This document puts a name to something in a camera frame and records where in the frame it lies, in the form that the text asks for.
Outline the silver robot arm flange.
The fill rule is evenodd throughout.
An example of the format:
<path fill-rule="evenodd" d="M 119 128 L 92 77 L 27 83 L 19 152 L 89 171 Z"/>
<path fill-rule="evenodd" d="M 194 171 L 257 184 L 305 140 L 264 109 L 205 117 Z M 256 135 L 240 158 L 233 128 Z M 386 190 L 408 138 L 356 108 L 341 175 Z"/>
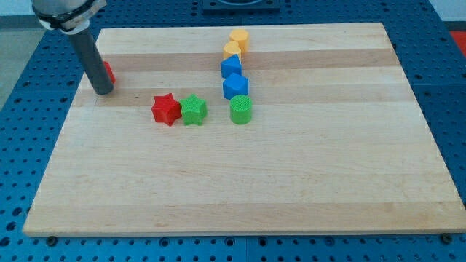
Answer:
<path fill-rule="evenodd" d="M 89 28 L 90 19 L 107 5 L 106 0 L 32 0 L 31 3 L 42 26 L 67 35 Z"/>

